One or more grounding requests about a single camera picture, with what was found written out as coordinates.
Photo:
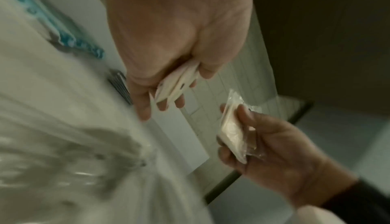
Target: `teal object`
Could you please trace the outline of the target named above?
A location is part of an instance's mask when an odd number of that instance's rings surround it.
[[[104,58],[104,49],[71,18],[58,11],[48,2],[42,0],[14,0],[26,12],[26,16],[34,18],[44,25],[52,36],[51,41],[82,50],[94,55],[97,59]]]

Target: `white packet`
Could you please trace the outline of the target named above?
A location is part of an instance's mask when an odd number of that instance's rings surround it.
[[[264,150],[258,141],[247,140],[248,132],[254,131],[254,128],[239,121],[236,110],[240,104],[250,110],[261,111],[259,108],[247,105],[236,91],[230,89],[217,136],[231,150],[239,162],[246,164],[247,155],[261,158],[264,156]]]

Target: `hand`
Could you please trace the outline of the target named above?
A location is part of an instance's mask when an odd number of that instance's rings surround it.
[[[252,0],[106,0],[116,47],[141,120],[150,118],[149,92],[189,58],[211,78],[244,44]],[[183,96],[176,106],[184,106]],[[164,110],[166,104],[160,104]]]
[[[255,128],[248,140],[262,146],[265,157],[248,157],[248,163],[242,164],[222,146],[221,161],[260,186],[280,193],[294,206],[321,206],[357,182],[292,124],[249,111],[243,105],[238,107],[237,116],[243,124]]]

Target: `dark sleeve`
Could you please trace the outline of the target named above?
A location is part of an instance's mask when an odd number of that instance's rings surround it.
[[[390,199],[361,180],[322,208],[347,224],[390,224]]]

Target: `tile floor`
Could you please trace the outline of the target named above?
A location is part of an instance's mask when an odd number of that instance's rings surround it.
[[[212,79],[200,80],[195,88],[185,93],[186,100],[192,103],[186,103],[182,113],[210,156],[191,175],[203,194],[207,194],[232,172],[219,161],[219,146],[215,140],[221,118],[219,105],[226,102],[231,88],[239,92],[249,105],[258,106],[263,113],[284,120],[304,105],[302,101],[277,95],[255,12],[247,40],[238,56]]]

